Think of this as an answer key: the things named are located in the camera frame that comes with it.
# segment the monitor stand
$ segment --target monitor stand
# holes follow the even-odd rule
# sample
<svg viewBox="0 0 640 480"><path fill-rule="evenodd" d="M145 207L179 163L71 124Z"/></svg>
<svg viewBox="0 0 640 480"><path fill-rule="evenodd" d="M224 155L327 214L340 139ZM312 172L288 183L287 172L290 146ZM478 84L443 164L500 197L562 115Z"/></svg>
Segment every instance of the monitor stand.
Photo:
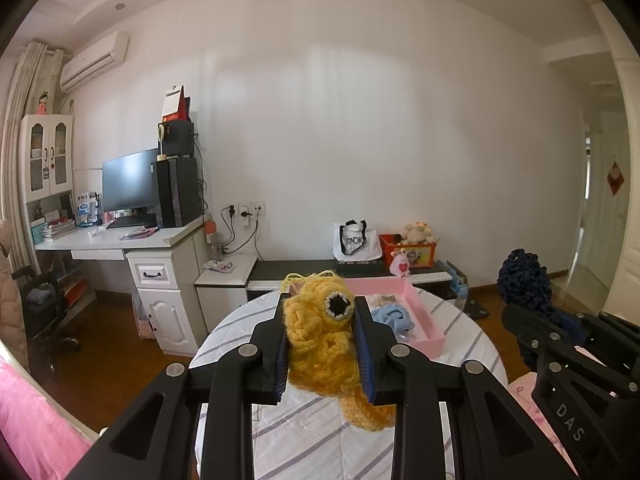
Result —
<svg viewBox="0 0 640 480"><path fill-rule="evenodd" d="M154 214L144 214L144 215L135 215L135 216L121 216L120 218L116 218L113 222L107 225L107 229L111 229L114 227L134 227L137 225L142 226L156 226L156 215Z"/></svg>

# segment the curtain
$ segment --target curtain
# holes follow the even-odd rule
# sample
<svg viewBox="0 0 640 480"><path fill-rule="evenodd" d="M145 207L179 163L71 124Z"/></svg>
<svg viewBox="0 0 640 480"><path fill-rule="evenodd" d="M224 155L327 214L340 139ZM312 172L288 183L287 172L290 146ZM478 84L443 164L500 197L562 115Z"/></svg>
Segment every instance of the curtain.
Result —
<svg viewBox="0 0 640 480"><path fill-rule="evenodd" d="M2 126L2 143L0 144L0 214L13 225L12 251L9 260L13 270L31 265L38 268L37 262L31 261L25 231L30 231L27 218L22 219L22 200L18 193L18 184L22 176L18 174L18 153L20 137L20 121L29 97L31 85L39 72L47 53L47 45L31 41L20 55L11 82L9 97L4 113Z"/></svg>

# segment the white tablecloth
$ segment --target white tablecloth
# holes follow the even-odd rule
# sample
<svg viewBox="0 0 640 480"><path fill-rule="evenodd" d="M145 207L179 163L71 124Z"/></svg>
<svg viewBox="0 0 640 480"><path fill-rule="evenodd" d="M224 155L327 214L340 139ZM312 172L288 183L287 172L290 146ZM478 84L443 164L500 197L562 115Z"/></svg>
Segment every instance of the white tablecloth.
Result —
<svg viewBox="0 0 640 480"><path fill-rule="evenodd" d="M247 343L257 323L273 317L279 292L270 292L241 306L209 334L190 368L217 361ZM482 329L452 304L419 291L420 299L445 333L436 361L459 366L468 359L483 363L507 386L497 350ZM393 456L394 428L369 433L342 417L340 404L287 384L277 406L254 406L254 467L257 480L373 480L388 479ZM196 436L198 471L207 406L203 405ZM453 455L446 406L440 403L447 472L453 476ZM425 450L425 460L429 460Z"/></svg>

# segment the white tote bag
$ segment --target white tote bag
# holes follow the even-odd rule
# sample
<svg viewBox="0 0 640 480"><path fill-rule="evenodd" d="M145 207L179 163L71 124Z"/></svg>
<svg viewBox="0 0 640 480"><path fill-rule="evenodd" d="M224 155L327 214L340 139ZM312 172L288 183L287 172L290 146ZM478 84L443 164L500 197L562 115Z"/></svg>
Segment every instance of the white tote bag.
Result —
<svg viewBox="0 0 640 480"><path fill-rule="evenodd" d="M350 220L334 224L334 258L339 262L368 262L382 257L382 248L375 229L367 223Z"/></svg>

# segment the yellow yarn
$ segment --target yellow yarn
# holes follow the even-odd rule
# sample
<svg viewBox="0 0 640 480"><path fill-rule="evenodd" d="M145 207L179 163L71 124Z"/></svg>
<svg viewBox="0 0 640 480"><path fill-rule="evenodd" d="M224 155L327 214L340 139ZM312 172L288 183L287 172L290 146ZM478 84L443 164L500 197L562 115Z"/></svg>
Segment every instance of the yellow yarn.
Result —
<svg viewBox="0 0 640 480"><path fill-rule="evenodd" d="M371 406L362 393L351 337L355 300L344 280L329 270L308 277L290 274L283 286L291 283L303 284L300 292L284 303L291 384L339 397L345 418L364 430L392 426L395 407ZM349 304L341 319L334 319L326 309L327 298L336 293Z"/></svg>

